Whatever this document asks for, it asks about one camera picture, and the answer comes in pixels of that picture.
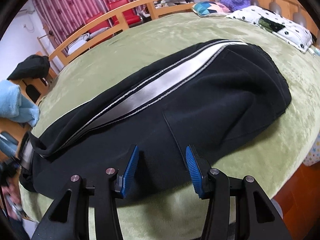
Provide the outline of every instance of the white stripe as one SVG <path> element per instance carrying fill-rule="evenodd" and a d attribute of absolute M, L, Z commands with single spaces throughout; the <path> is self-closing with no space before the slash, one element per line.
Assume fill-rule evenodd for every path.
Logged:
<path fill-rule="evenodd" d="M 244 42 L 224 42 L 210 46 L 194 58 L 180 64 L 153 82 L 150 82 L 141 90 L 130 95 L 127 99 L 110 109 L 97 120 L 99 123 L 108 123 L 125 114 L 128 114 L 150 100 L 163 94 L 165 91 L 180 83 L 188 76 L 200 69 L 221 47 L 226 45 L 247 45 Z M 89 124 L 86 130 L 95 127 L 95 121 Z"/>

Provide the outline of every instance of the green blanket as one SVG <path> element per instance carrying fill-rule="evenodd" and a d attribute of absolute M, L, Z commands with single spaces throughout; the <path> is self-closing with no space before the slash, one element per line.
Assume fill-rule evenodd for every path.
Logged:
<path fill-rule="evenodd" d="M 40 105 L 40 121 L 33 133 L 40 136 L 61 115 L 140 68 L 192 44 L 217 38 L 261 46 L 288 81 L 292 102 L 286 113 L 253 141 L 214 164 L 228 176 L 254 176 L 273 197 L 302 163 L 319 132 L 320 57 L 302 54 L 273 34 L 242 21 L 173 14 L 103 42 L 63 69 Z M 24 210 L 40 220 L 52 200 L 20 189 Z M 197 238 L 207 204 L 188 184 L 118 208 L 124 239 Z M 230 216 L 233 220 L 234 208 Z M 95 239 L 93 209 L 89 217 L 90 236 Z"/>

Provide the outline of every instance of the zipper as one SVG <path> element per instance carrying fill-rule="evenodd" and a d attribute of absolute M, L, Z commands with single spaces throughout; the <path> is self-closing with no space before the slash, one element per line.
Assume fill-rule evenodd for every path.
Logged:
<path fill-rule="evenodd" d="M 146 79 L 145 81 L 143 81 L 142 83 L 140 83 L 139 85 L 137 85 L 136 87 L 134 87 L 133 89 L 129 90 L 127 93 L 125 93 L 124 95 L 122 95 L 121 97 L 119 97 L 116 101 L 114 101 L 113 103 L 111 103 L 110 105 L 108 105 L 105 109 L 103 109 L 101 112 L 99 112 L 98 114 L 96 114 L 93 118 L 91 118 L 87 123 L 85 123 L 79 130 L 77 130 L 72 136 L 70 136 L 70 138 L 62 145 L 60 146 L 58 150 L 62 149 L 70 140 L 72 140 L 72 138 L 74 138 L 78 133 L 80 133 L 86 126 L 88 126 L 90 123 L 92 123 L 94 120 L 96 120 L 97 118 L 99 118 L 104 112 L 106 112 L 108 109 L 110 109 L 114 104 L 116 104 L 117 102 L 121 101 L 122 99 L 124 99 L 125 97 L 127 97 L 128 95 L 130 95 L 132 92 L 134 92 L 135 90 L 137 90 L 139 87 L 141 87 L 142 85 L 144 85 L 146 82 L 156 78 L 157 76 L 159 76 L 161 73 L 163 73 L 164 71 L 176 66 L 177 64 L 181 63 L 182 61 L 192 57 L 193 55 L 199 53 L 200 51 L 206 49 L 207 47 L 213 46 L 215 44 L 219 44 L 219 43 L 224 43 L 224 42 L 239 42 L 239 41 L 235 41 L 235 40 L 221 40 L 221 41 L 216 41 L 210 44 L 207 44 L 206 46 L 198 49 L 197 51 L 193 52 L 192 54 L 184 57 L 183 59 L 180 59 L 179 61 L 177 61 L 176 63 L 170 65 L 167 68 L 164 68 L 163 70 L 159 71 L 158 73 L 154 74 L 153 76 L 149 77 L 148 79 Z M 172 88 L 171 90 L 169 90 L 168 92 L 166 92 L 165 94 L 163 94 L 161 97 L 159 97 L 157 100 L 145 105 L 144 107 L 136 110 L 135 112 L 126 115 L 125 117 L 118 119 L 116 121 L 113 122 L 109 122 L 103 126 L 100 127 L 104 127 L 106 125 L 110 125 L 113 124 L 115 122 L 119 122 L 121 120 L 124 120 L 130 116 L 133 116 L 134 114 L 144 110 L 145 108 L 151 106 L 152 104 L 160 101 L 162 98 L 166 97 L 167 95 L 169 95 L 170 93 L 172 93 L 173 91 L 177 90 L 179 87 L 181 87 L 182 85 L 184 85 L 185 83 L 187 83 L 188 81 L 190 81 L 191 79 L 193 79 L 195 76 L 199 75 L 199 73 L 201 73 L 204 69 L 206 69 L 208 67 L 208 65 L 210 65 L 212 63 L 212 61 L 217 57 L 218 54 L 220 54 L 220 52 L 227 47 L 229 44 L 226 44 L 224 46 L 222 46 L 209 60 L 206 64 L 204 64 L 200 69 L 198 69 L 195 73 L 193 73 L 191 76 L 189 76 L 187 79 L 185 79 L 183 82 L 181 82 L 179 85 L 175 86 L 174 88 Z"/>
<path fill-rule="evenodd" d="M 193 79 L 194 77 L 196 77 L 197 75 L 199 75 L 202 71 L 204 71 L 214 60 L 215 58 L 220 54 L 221 51 L 223 51 L 225 49 L 225 47 L 227 47 L 227 45 L 224 45 L 223 47 L 221 47 L 215 54 L 213 54 L 213 56 L 209 59 L 209 61 L 204 64 L 201 68 L 199 68 L 196 72 L 194 72 L 191 76 L 189 76 L 187 79 L 185 79 L 184 81 L 182 81 L 179 85 L 175 86 L 174 88 L 172 88 L 171 90 L 169 90 L 168 92 L 166 92 L 165 94 L 163 94 L 162 96 L 160 96 L 157 100 L 145 105 L 144 107 L 136 110 L 135 112 L 131 113 L 131 114 L 128 114 L 126 115 L 125 117 L 121 118 L 121 119 L 118 119 L 118 120 L 115 120 L 113 122 L 109 122 L 109 123 L 106 123 L 105 125 L 103 126 L 100 126 L 100 127 L 104 127 L 106 125 L 110 125 L 110 124 L 113 124 L 115 122 L 119 122 L 121 120 L 124 120 L 130 116 L 133 116 L 137 113 L 139 113 L 140 111 L 146 109 L 147 107 L 153 105 L 154 103 L 160 101 L 162 98 L 166 97 L 167 95 L 171 94 L 172 92 L 174 92 L 175 90 L 177 90 L 179 87 L 181 87 L 182 85 L 184 85 L 185 83 L 189 82 L 191 79 Z"/>

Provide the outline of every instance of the pillow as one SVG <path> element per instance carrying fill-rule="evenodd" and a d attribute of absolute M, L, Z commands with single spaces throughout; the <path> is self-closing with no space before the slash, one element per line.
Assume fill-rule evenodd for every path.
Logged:
<path fill-rule="evenodd" d="M 82 45 L 86 44 L 87 41 L 85 40 L 79 40 L 76 43 L 74 43 L 68 50 L 68 55 L 71 55 L 73 52 L 75 52 L 77 49 L 79 49 Z"/>
<path fill-rule="evenodd" d="M 70 43 L 67 47 L 68 49 L 70 49 L 74 44 L 76 44 L 78 41 L 87 41 L 89 39 L 90 34 L 89 33 L 85 33 L 82 34 L 78 39 L 76 39 L 75 41 L 73 41 L 72 43 Z"/>
<path fill-rule="evenodd" d="M 317 162 L 320 162 L 320 133 L 311 147 L 307 157 L 304 159 L 303 164 L 306 166 L 311 166 Z"/>
<path fill-rule="evenodd" d="M 192 6 L 192 10 L 200 17 L 226 16 L 230 10 L 222 3 L 199 2 Z"/>
<path fill-rule="evenodd" d="M 259 6 L 252 5 L 237 10 L 226 17 L 265 29 L 303 53 L 312 45 L 311 33 L 305 27 Z"/>
<path fill-rule="evenodd" d="M 109 28 L 110 28 L 110 27 L 103 27 L 103 28 L 101 28 L 101 29 L 99 29 L 99 30 L 91 33 L 91 34 L 89 35 L 89 39 L 92 39 L 92 38 L 94 38 L 95 36 L 98 36 L 100 33 L 103 33 L 104 31 L 106 31 L 106 30 L 109 29 Z"/>

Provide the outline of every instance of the black jacket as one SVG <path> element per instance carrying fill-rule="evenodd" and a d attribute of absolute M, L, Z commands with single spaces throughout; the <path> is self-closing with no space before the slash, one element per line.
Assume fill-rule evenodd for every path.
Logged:
<path fill-rule="evenodd" d="M 31 55 L 17 65 L 8 80 L 45 78 L 49 69 L 50 61 L 47 56 Z"/>
<path fill-rule="evenodd" d="M 74 174 L 92 180 L 131 144 L 143 152 L 129 201 L 190 180 L 185 149 L 214 164 L 284 113 L 288 84 L 270 56 L 243 42 L 213 40 L 160 59 L 53 123 L 20 181 L 54 198 Z"/>

